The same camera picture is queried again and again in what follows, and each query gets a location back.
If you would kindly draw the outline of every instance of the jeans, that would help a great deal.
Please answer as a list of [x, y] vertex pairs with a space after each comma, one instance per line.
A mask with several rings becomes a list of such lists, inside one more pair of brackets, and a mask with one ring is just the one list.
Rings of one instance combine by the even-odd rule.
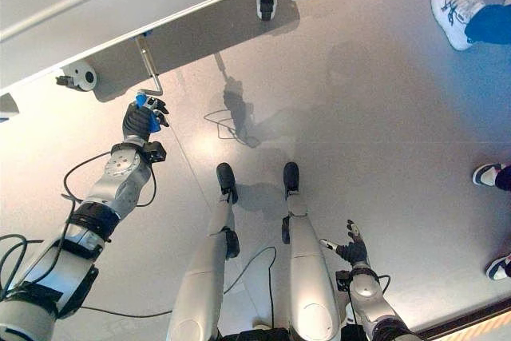
[[474, 42], [511, 44], [511, 5], [491, 5], [477, 12], [465, 28]]
[[495, 186], [504, 191], [511, 191], [511, 165], [505, 167], [497, 174]]

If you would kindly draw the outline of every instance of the black cable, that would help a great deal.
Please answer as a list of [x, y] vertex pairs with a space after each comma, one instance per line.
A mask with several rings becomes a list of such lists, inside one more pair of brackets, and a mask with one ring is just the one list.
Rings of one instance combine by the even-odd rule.
[[257, 252], [247, 263], [247, 265], [245, 265], [245, 268], [243, 268], [243, 270], [241, 271], [241, 273], [238, 275], [238, 277], [236, 277], [236, 279], [234, 280], [234, 283], [232, 283], [225, 291], [224, 291], [224, 294], [227, 294], [229, 293], [229, 291], [231, 291], [231, 289], [234, 288], [234, 286], [236, 285], [236, 283], [241, 279], [241, 277], [243, 276], [243, 274], [247, 271], [248, 267], [250, 266], [250, 264], [252, 263], [252, 261], [254, 261], [256, 259], [256, 257], [258, 255], [260, 255], [261, 253], [267, 251], [268, 249], [273, 249], [273, 260], [271, 261], [271, 264], [270, 266], [268, 267], [268, 290], [270, 292], [270, 304], [271, 304], [271, 327], [275, 327], [275, 313], [274, 313], [274, 310], [273, 310], [273, 292], [271, 290], [271, 267], [273, 267], [273, 264], [275, 263], [275, 259], [277, 258], [277, 249], [275, 247], [266, 247], [262, 250], [260, 250], [259, 252]]
[[151, 175], [153, 176], [153, 186], [154, 186], [154, 188], [153, 188], [153, 196], [151, 197], [151, 200], [149, 200], [148, 203], [137, 205], [137, 207], [139, 207], [139, 208], [143, 208], [143, 207], [147, 207], [148, 205], [151, 205], [151, 203], [154, 201], [154, 198], [156, 197], [156, 188], [157, 188], [156, 176], [154, 176], [153, 167], [149, 166], [149, 169], [151, 169]]
[[[94, 161], [96, 159], [99, 159], [100, 157], [103, 157], [103, 156], [106, 156], [110, 154], [110, 151], [108, 152], [103, 152], [103, 153], [100, 153], [99, 155], [96, 155], [94, 157], [91, 157], [90, 159], [88, 160], [85, 160], [85, 161], [82, 161], [80, 164], [72, 167], [67, 173], [66, 175], [64, 176], [64, 189], [65, 191], [68, 193], [69, 196], [71, 196], [71, 198], [73, 200], [75, 200], [76, 202], [78, 202], [79, 204], [81, 204], [83, 202], [83, 199], [79, 199], [77, 198], [69, 189], [69, 186], [67, 185], [67, 179], [69, 176], [71, 176], [71, 173], [73, 173], [74, 171], [76, 171], [77, 169], [79, 169], [81, 166], [85, 165], [85, 164], [88, 164], [89, 162], [91, 161]], [[146, 203], [146, 204], [139, 204], [137, 205], [138, 208], [143, 208], [143, 207], [147, 207], [148, 205], [150, 205], [153, 201], [154, 201], [154, 198], [156, 197], [156, 176], [154, 175], [154, 171], [153, 171], [153, 167], [150, 165], [149, 166], [149, 169], [151, 170], [151, 175], [153, 176], [153, 185], [154, 185], [154, 189], [153, 189], [153, 196], [151, 197], [151, 200]]]
[[74, 213], [74, 207], [75, 206], [76, 206], [76, 200], [71, 200], [71, 210], [69, 211], [69, 215], [67, 216], [67, 219], [65, 220], [64, 229], [62, 230], [61, 238], [58, 241], [57, 254], [53, 258], [53, 263], [50, 265], [48, 270], [46, 272], [44, 272], [42, 275], [40, 275], [37, 279], [29, 281], [27, 283], [27, 285], [26, 285], [27, 287], [30, 286], [30, 285], [37, 284], [39, 281], [41, 281], [42, 279], [47, 277], [53, 271], [53, 269], [55, 268], [55, 265], [57, 265], [58, 258], [61, 255], [62, 246], [64, 245], [65, 234], [67, 233], [67, 229], [69, 228], [69, 221], [71, 220], [71, 216]]
[[[42, 243], [43, 240], [27, 240], [26, 243], [27, 244], [36, 244], [36, 243]], [[25, 242], [21, 242], [21, 243], [17, 243], [15, 245], [13, 245], [12, 247], [10, 247], [10, 249], [3, 255], [2, 259], [0, 260], [0, 291], [2, 290], [2, 269], [7, 261], [7, 258], [10, 256], [10, 254], [12, 252], [14, 252], [17, 248], [21, 247], [22, 245], [24, 245]], [[23, 257], [21, 257], [21, 253], [18, 255], [18, 258], [21, 259], [23, 261]], [[16, 273], [18, 272], [18, 269], [16, 267], [13, 268], [12, 272], [11, 272], [11, 275], [12, 276], [15, 276]], [[7, 282], [8, 284], [6, 285], [6, 289], [9, 287], [10, 285], [10, 281]]]
[[[274, 264], [275, 259], [277, 257], [277, 249], [275, 247], [266, 247], [265, 249], [262, 249], [261, 251], [257, 252], [255, 254], [255, 256], [253, 256], [248, 261], [247, 265], [245, 265], [245, 268], [243, 268], [241, 273], [236, 277], [236, 279], [234, 280], [234, 283], [232, 283], [224, 291], [224, 294], [227, 294], [227, 293], [229, 293], [229, 291], [231, 291], [231, 289], [236, 285], [236, 283], [240, 280], [240, 278], [243, 276], [243, 274], [247, 271], [247, 269], [250, 266], [250, 264], [252, 263], [252, 261], [255, 260], [257, 256], [259, 256], [261, 253], [267, 251], [268, 249], [273, 249], [273, 252], [274, 252], [273, 260], [271, 261], [271, 264], [268, 267], [268, 277], [269, 277], [268, 281], [269, 281], [270, 301], [271, 301], [271, 327], [275, 327], [275, 319], [274, 319], [274, 311], [273, 311], [273, 294], [271, 292], [271, 267], [273, 267], [273, 264]], [[157, 317], [159, 315], [167, 315], [167, 314], [172, 313], [172, 310], [170, 310], [170, 311], [162, 311], [161, 313], [155, 313], [153, 315], [128, 315], [126, 313], [119, 313], [117, 311], [107, 311], [105, 309], [100, 309], [98, 307], [81, 307], [81, 309], [87, 309], [87, 310], [90, 310], [90, 311], [101, 311], [103, 313], [108, 313], [109, 315], [119, 315], [121, 317], [130, 317], [130, 318], [134, 318], [134, 319], [148, 319], [148, 318], [151, 318], [151, 317]]]
[[348, 297], [350, 299], [350, 305], [351, 305], [351, 311], [353, 312], [353, 320], [355, 321], [355, 325], [357, 327], [357, 334], [358, 334], [358, 339], [367, 339], [367, 338], [363, 338], [361, 335], [360, 335], [360, 327], [358, 326], [358, 322], [357, 322], [357, 314], [355, 313], [355, 309], [353, 308], [353, 301], [351, 301], [351, 293], [350, 293], [350, 289], [348, 288]]
[[91, 161], [94, 161], [96, 159], [99, 159], [100, 157], [103, 157], [103, 156], [106, 156], [110, 153], [110, 151], [108, 152], [103, 152], [103, 153], [100, 153], [99, 155], [96, 155], [94, 157], [91, 157], [90, 159], [88, 160], [85, 160], [85, 161], [82, 161], [80, 164], [72, 167], [67, 173], [66, 175], [64, 176], [64, 189], [65, 191], [68, 193], [68, 195], [70, 195], [76, 202], [78, 202], [79, 204], [81, 204], [83, 202], [82, 199], [78, 199], [70, 190], [69, 190], [69, 187], [67, 186], [67, 178], [71, 175], [71, 173], [73, 173], [74, 171], [76, 171], [77, 169], [79, 169], [82, 165], [85, 165], [87, 163], [90, 163]]
[[116, 311], [107, 311], [105, 309], [99, 309], [97, 307], [80, 307], [80, 309], [87, 309], [89, 311], [101, 311], [103, 313], [108, 313], [109, 315], [119, 315], [121, 317], [130, 317], [133, 319], [148, 319], [150, 317], [157, 317], [159, 315], [168, 315], [172, 313], [172, 310], [170, 311], [162, 311], [161, 313], [155, 313], [153, 315], [127, 315], [125, 313], [118, 313]]
[[389, 287], [390, 285], [390, 276], [389, 275], [381, 275], [381, 276], [378, 276], [379, 279], [383, 279], [383, 278], [387, 278], [387, 282], [386, 282], [386, 285], [385, 287], [383, 288], [383, 291], [382, 291], [382, 294], [384, 295], [387, 288]]
[[18, 260], [16, 261], [16, 264], [14, 265], [13, 271], [10, 273], [9, 278], [7, 279], [6, 289], [2, 289], [0, 291], [0, 301], [2, 301], [3, 299], [6, 298], [7, 288], [10, 286], [10, 283], [12, 282], [12, 280], [14, 278], [14, 275], [18, 271], [20, 265], [22, 264], [23, 257], [25, 257], [25, 252], [26, 252], [26, 248], [27, 248], [26, 238], [23, 235], [20, 235], [20, 234], [17, 234], [17, 233], [12, 233], [10, 235], [0, 236], [0, 241], [7, 240], [7, 239], [12, 239], [12, 238], [19, 238], [22, 241], [21, 244], [23, 246], [23, 249], [22, 249], [22, 251], [20, 252], [20, 254], [18, 256]]

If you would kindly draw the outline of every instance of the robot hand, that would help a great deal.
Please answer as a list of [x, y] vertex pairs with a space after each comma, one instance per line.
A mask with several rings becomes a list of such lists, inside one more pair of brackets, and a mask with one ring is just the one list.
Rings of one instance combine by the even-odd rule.
[[319, 242], [324, 247], [335, 251], [335, 253], [350, 263], [351, 266], [359, 263], [369, 264], [367, 262], [366, 244], [362, 239], [357, 225], [351, 220], [347, 222], [348, 236], [353, 240], [348, 245], [338, 245], [325, 239], [321, 239]]
[[148, 141], [151, 133], [161, 130], [160, 125], [168, 127], [165, 114], [168, 114], [168, 110], [162, 100], [139, 93], [135, 101], [128, 105], [122, 121], [122, 132], [125, 137], [137, 136]]

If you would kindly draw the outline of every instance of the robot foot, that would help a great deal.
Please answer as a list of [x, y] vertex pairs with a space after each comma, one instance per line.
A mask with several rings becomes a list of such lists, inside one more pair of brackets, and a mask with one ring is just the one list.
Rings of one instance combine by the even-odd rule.
[[223, 195], [229, 195], [229, 199], [233, 204], [238, 201], [238, 192], [236, 191], [236, 179], [231, 165], [227, 163], [218, 164], [216, 167], [216, 177]]

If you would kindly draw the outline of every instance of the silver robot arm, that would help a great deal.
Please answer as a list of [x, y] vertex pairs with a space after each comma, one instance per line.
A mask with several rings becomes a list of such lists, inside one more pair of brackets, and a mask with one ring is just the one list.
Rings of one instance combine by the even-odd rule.
[[353, 309], [362, 319], [365, 333], [372, 341], [419, 341], [405, 325], [398, 313], [383, 297], [378, 275], [371, 269], [366, 245], [358, 227], [348, 220], [348, 236], [353, 240], [347, 246], [321, 239], [320, 243], [348, 261], [351, 271], [336, 273], [338, 289], [350, 293]]
[[44, 241], [5, 287], [1, 340], [49, 341], [55, 321], [79, 309], [98, 274], [94, 261], [117, 224], [137, 206], [151, 164], [165, 159], [161, 144], [149, 143], [150, 133], [160, 124], [168, 126], [163, 113], [168, 113], [163, 101], [144, 94], [129, 105], [123, 120], [125, 139], [113, 146], [103, 176], [69, 215], [64, 230]]

